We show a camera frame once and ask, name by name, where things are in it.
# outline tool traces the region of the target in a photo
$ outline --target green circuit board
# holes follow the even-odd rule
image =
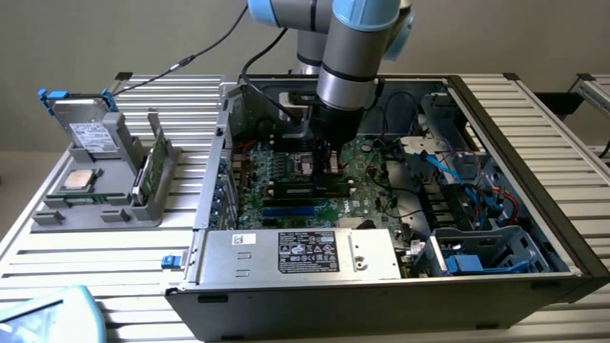
[[[369,164],[378,170],[382,169],[382,159],[374,152],[364,152],[362,146],[372,146],[372,141],[358,138],[353,143],[346,144],[341,155],[344,168],[344,179],[354,181],[356,192],[349,198],[331,198],[315,200],[315,215],[295,217],[273,217],[277,225],[263,225],[263,202],[274,199],[269,194],[267,186],[270,179],[293,182],[306,181],[307,175],[299,174],[299,158],[309,158],[303,153],[275,153],[266,144],[257,144],[250,151],[239,154],[239,170],[234,174],[239,176],[239,229],[301,229],[306,227],[349,227],[357,219],[373,220],[380,229],[389,229],[398,233],[402,225],[397,218],[385,215],[376,208],[376,200],[380,198],[388,202],[386,190],[376,185],[366,174]]]

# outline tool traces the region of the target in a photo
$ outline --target white wall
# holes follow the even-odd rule
[[[245,0],[19,0],[0,9],[0,149],[57,151],[67,140],[37,100],[42,88],[109,86],[119,71],[157,73],[209,45]],[[577,72],[610,73],[609,0],[416,0],[408,50],[382,71],[520,74],[534,90],[566,90]],[[278,29],[245,20],[189,74],[238,74]],[[286,72],[294,33],[253,67]],[[610,123],[572,120],[590,143]]]

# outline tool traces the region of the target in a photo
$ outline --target hard drive label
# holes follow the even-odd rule
[[[70,124],[70,127],[90,153],[118,151],[111,134],[102,123],[78,123]]]

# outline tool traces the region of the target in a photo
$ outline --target robotic arm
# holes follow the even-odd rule
[[[410,0],[249,0],[257,21],[299,30],[303,74],[319,74],[310,129],[333,150],[358,133],[384,58],[412,31]]]

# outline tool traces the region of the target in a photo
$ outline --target black plastic bracket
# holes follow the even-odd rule
[[[516,73],[502,73],[502,76],[509,80],[509,81],[521,81],[522,78],[518,77]]]
[[[557,116],[574,114],[585,100],[576,92],[536,92],[534,95]]]
[[[121,73],[117,74],[115,80],[117,81],[129,81],[134,76],[134,73],[130,71],[122,71]]]

